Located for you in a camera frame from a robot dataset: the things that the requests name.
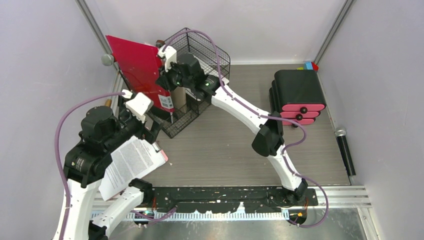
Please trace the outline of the beige folder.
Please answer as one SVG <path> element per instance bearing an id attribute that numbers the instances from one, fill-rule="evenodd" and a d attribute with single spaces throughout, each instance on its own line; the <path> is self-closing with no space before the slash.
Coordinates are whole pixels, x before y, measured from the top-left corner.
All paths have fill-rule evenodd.
<path id="1" fill-rule="evenodd" d="M 171 92 L 171 98 L 174 108 L 185 114 L 187 112 L 186 89 L 183 87 L 177 87 Z"/>

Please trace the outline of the pink clipboard with paper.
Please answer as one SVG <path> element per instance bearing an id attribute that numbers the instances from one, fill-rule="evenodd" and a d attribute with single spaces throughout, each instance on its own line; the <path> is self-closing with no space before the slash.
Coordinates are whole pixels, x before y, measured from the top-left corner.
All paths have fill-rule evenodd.
<path id="1" fill-rule="evenodd" d="M 112 163 L 106 168 L 99 187 L 104 201 L 122 192 L 133 179 L 147 176 L 168 161 L 156 142 L 150 144 L 135 136 L 113 151 L 111 157 Z"/>

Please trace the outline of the red notebook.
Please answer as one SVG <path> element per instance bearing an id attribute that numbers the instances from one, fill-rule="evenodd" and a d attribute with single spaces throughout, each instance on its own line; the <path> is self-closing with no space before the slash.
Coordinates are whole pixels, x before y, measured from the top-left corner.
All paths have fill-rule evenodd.
<path id="1" fill-rule="evenodd" d="M 154 107 L 168 113 L 174 112 L 170 92 L 156 84 L 162 66 L 157 56 L 158 48 L 112 35 L 107 35 L 106 39 L 131 89 L 149 97 Z"/>

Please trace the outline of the black pink drawer cabinet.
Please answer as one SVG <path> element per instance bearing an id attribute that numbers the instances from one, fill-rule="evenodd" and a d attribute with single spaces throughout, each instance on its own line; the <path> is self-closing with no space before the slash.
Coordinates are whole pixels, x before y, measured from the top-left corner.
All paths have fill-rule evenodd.
<path id="1" fill-rule="evenodd" d="M 268 90 L 270 108 L 282 118 L 311 125 L 327 106 L 314 70 L 281 69 Z"/>

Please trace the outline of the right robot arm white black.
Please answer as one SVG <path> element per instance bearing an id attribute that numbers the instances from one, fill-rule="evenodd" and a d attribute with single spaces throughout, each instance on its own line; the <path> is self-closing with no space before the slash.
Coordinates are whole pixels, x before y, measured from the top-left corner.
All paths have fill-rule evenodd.
<path id="1" fill-rule="evenodd" d="M 269 113 L 240 97 L 224 83 L 220 73 L 206 74 L 191 53 L 181 56 L 159 54 L 158 57 L 163 66 L 159 69 L 156 84 L 169 91 L 186 88 L 196 99 L 207 100 L 247 126 L 254 134 L 251 147 L 258 155 L 266 157 L 277 172 L 287 202 L 299 205 L 306 197 L 308 183 L 289 157 L 279 112 Z"/>

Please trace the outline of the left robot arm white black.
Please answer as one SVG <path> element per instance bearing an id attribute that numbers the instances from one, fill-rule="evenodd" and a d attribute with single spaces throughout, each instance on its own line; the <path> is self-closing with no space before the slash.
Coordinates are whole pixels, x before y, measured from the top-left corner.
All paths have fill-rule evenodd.
<path id="1" fill-rule="evenodd" d="M 123 194 L 96 218 L 91 217 L 97 191 L 113 162 L 112 153 L 135 137 L 153 144 L 161 129 L 122 110 L 118 119 L 107 106 L 91 108 L 81 121 L 80 141 L 65 156 L 63 173 L 66 188 L 55 240 L 107 240 L 117 225 L 135 207 L 155 201 L 153 185 L 134 177 Z"/>

